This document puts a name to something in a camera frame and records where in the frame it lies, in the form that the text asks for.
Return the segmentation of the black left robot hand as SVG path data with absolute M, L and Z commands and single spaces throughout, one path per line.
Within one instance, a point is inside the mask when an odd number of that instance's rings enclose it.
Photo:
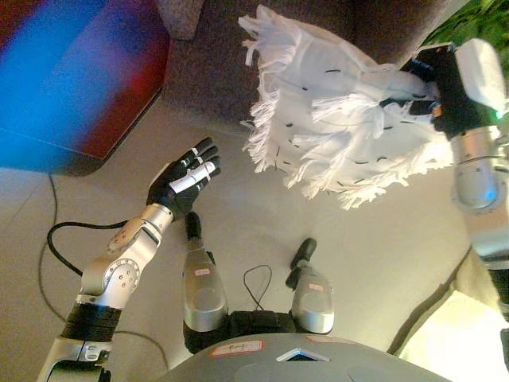
M 220 174 L 221 158 L 211 138 L 205 138 L 180 158 L 164 166 L 150 184 L 147 205 L 161 205 L 173 215 L 173 221 L 192 211 L 200 192 Z

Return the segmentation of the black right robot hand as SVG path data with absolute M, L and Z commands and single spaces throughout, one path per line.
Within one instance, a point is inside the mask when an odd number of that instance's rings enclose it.
M 461 46 L 449 42 L 421 47 L 402 70 L 436 84 L 441 113 L 433 117 L 433 125 L 448 140 L 495 126 L 508 112 L 498 53 L 483 39 L 473 38 Z

